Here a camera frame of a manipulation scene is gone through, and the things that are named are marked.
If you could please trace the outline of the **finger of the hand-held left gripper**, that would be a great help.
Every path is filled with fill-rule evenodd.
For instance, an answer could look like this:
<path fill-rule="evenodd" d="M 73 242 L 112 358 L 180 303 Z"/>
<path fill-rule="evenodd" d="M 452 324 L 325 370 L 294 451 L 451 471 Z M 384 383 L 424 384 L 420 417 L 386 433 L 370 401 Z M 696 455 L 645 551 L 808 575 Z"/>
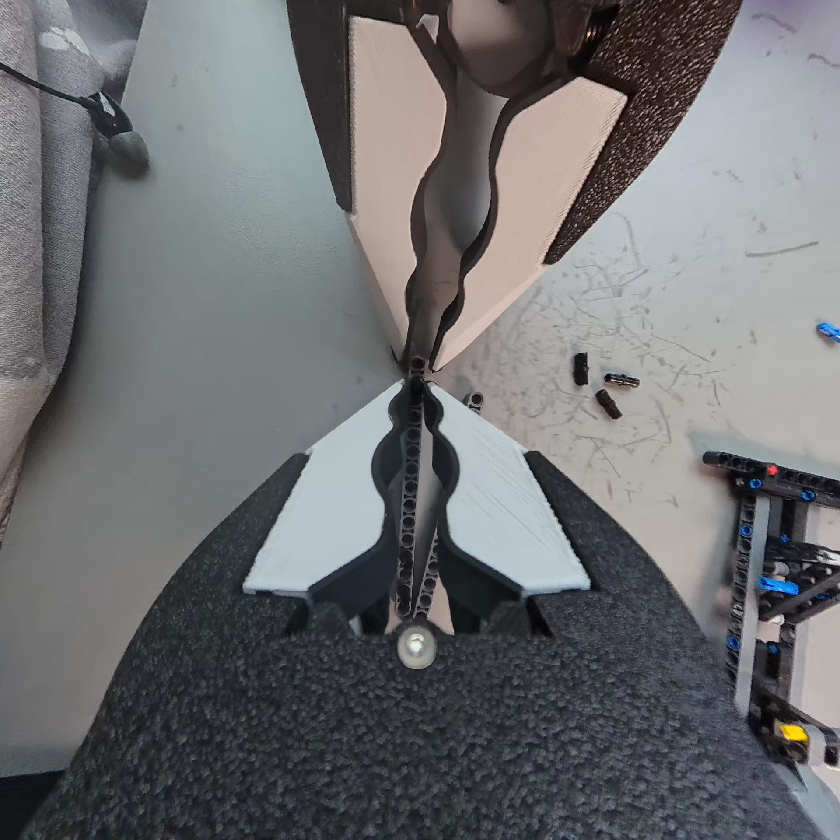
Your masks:
<path fill-rule="evenodd" d="M 409 343 L 408 291 L 427 243 L 425 190 L 454 106 L 454 75 L 428 28 L 351 16 L 351 209 L 374 303 L 396 358 Z"/>
<path fill-rule="evenodd" d="M 434 371 L 541 277 L 550 247 L 627 102 L 624 91 L 568 77 L 505 105 L 490 142 L 486 221 L 461 259 L 455 298 L 431 354 Z"/>

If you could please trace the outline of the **person's beige clothing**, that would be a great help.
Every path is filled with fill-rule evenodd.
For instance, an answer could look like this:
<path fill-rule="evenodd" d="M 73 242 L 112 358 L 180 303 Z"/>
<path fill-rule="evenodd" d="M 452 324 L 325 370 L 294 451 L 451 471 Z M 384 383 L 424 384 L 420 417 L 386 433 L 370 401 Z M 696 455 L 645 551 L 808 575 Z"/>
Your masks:
<path fill-rule="evenodd" d="M 2 66 L 74 97 L 121 102 L 145 1 L 2 1 Z M 88 205 L 112 160 L 76 104 L 2 71 L 1 533 L 28 437 L 65 366 Z"/>

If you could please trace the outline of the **black earphone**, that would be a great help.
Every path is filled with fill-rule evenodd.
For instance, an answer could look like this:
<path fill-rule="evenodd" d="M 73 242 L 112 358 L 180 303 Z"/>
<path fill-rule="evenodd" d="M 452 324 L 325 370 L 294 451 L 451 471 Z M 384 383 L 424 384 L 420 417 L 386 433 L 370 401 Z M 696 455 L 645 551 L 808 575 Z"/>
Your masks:
<path fill-rule="evenodd" d="M 121 172 L 140 177 L 149 171 L 150 153 L 143 137 L 134 129 L 128 113 L 108 93 L 99 90 L 88 96 L 75 96 L 28 77 L 3 62 L 1 70 L 31 88 L 84 108 L 94 129 L 106 142 L 110 161 Z"/>

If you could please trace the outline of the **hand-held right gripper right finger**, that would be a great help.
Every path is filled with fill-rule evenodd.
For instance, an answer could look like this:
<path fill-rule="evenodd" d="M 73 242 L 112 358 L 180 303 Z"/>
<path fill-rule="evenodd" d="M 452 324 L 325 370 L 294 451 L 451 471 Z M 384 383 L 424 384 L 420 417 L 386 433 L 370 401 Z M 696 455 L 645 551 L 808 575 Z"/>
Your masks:
<path fill-rule="evenodd" d="M 424 402 L 440 483 L 426 614 L 433 627 L 476 634 L 500 605 L 590 591 L 531 453 L 434 382 L 424 384 Z"/>

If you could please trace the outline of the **long black toy beam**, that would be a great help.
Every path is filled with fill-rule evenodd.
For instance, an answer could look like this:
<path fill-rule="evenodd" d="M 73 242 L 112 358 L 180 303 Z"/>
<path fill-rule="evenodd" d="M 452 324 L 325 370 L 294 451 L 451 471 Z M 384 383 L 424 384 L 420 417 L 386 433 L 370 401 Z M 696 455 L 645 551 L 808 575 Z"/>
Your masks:
<path fill-rule="evenodd" d="M 839 480 L 725 452 L 707 451 L 702 463 L 722 470 L 738 493 L 839 509 Z"/>
<path fill-rule="evenodd" d="M 474 413 L 480 414 L 484 405 L 484 396 L 480 392 L 469 392 L 463 404 Z M 412 619 L 427 620 L 431 612 L 438 583 L 438 527 L 434 521 L 434 530 L 429 540 L 427 557 L 423 565 L 423 574 L 419 590 L 413 604 Z"/>
<path fill-rule="evenodd" d="M 400 627 L 412 617 L 420 575 L 421 521 L 419 497 L 421 494 L 421 455 L 424 432 L 424 380 L 409 377 L 395 403 L 400 435 L 401 467 L 398 472 L 397 493 L 397 554 L 396 575 L 393 587 L 394 626 Z"/>

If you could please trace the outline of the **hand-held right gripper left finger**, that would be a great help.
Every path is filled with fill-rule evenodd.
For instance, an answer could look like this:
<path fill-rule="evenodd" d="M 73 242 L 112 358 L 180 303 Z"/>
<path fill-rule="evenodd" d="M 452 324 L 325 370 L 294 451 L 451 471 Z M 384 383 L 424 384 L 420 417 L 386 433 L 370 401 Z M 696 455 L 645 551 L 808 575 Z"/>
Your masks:
<path fill-rule="evenodd" d="M 390 486 L 403 467 L 403 383 L 306 452 L 243 593 L 333 603 L 348 619 L 387 598 L 396 576 Z"/>

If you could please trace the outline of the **grey desk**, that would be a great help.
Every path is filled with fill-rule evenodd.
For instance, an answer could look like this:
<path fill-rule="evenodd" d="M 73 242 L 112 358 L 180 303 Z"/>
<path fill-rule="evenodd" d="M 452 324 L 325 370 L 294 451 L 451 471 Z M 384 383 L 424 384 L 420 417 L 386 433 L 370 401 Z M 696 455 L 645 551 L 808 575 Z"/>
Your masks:
<path fill-rule="evenodd" d="M 125 92 L 152 172 L 101 181 L 70 356 L 2 548 L 2 776 L 67 766 L 179 565 L 397 378 L 285 4 L 151 2 Z M 745 2 L 653 163 L 439 380 L 482 391 L 489 420 L 618 520 L 721 641 L 734 504 L 700 456 L 838 476 L 823 321 L 838 323 L 838 2 Z"/>

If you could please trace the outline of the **partly built toy chassis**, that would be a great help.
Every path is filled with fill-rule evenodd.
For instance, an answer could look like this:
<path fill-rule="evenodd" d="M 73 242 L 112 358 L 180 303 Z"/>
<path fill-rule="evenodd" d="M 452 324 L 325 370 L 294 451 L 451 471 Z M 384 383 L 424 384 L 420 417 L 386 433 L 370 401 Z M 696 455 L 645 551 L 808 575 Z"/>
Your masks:
<path fill-rule="evenodd" d="M 723 650 L 735 706 L 774 762 L 837 771 L 838 728 L 797 708 L 791 693 L 799 630 L 839 603 L 838 550 L 807 542 L 807 523 L 838 509 L 729 485 L 738 516 L 723 579 Z"/>

